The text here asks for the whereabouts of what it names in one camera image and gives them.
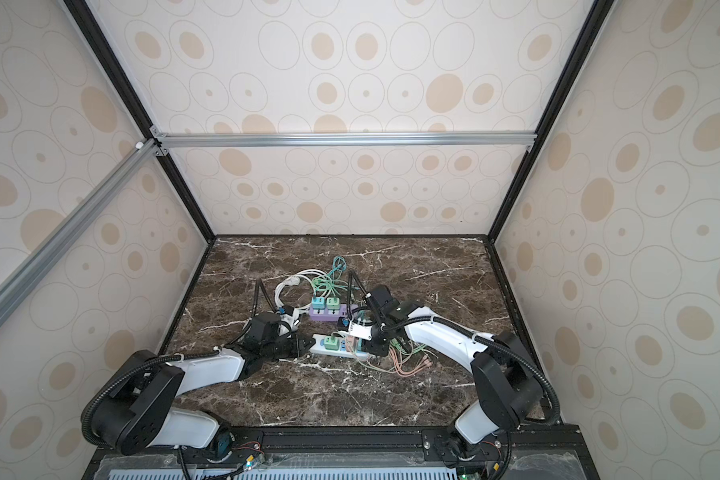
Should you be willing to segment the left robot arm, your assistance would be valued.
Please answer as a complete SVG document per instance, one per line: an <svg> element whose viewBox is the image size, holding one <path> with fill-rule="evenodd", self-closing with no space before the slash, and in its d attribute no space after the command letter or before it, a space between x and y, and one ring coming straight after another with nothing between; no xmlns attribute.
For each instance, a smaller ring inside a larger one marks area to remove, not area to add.
<svg viewBox="0 0 720 480"><path fill-rule="evenodd" d="M204 450L213 461L233 449L232 427L221 417L180 409L174 400L191 391L246 380L264 364L302 357L316 345L281 315L251 318L235 340L197 354L133 353L92 397L80 416L84 439L134 455L149 447Z"/></svg>

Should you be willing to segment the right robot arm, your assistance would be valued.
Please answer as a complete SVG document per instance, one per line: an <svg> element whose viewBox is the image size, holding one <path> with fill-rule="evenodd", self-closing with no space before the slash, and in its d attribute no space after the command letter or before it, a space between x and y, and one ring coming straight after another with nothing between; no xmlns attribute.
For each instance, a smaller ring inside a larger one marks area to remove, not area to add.
<svg viewBox="0 0 720 480"><path fill-rule="evenodd" d="M361 306L370 313L370 338L363 342L367 352L379 355L393 340L410 340L472 374L477 401L453 424L464 443L476 445L498 431L560 420L554 387L514 333L489 335L469 329L417 301L395 299L385 285L364 293Z"/></svg>

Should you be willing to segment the light green charger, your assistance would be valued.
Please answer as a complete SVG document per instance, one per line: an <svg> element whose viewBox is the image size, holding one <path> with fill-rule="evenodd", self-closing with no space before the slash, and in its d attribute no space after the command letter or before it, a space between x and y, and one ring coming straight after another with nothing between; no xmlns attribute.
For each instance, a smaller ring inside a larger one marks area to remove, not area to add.
<svg viewBox="0 0 720 480"><path fill-rule="evenodd" d="M328 351L339 351L341 349L341 340L338 337L326 336L322 341L322 345Z"/></svg>

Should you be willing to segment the teal charger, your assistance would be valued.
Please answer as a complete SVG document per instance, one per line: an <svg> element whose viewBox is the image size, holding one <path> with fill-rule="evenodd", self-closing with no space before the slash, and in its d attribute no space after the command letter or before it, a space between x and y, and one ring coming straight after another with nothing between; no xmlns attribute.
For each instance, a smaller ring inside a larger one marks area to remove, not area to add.
<svg viewBox="0 0 720 480"><path fill-rule="evenodd" d="M324 310L326 308L326 299L320 296L313 297L311 300L311 308L313 310Z"/></svg>

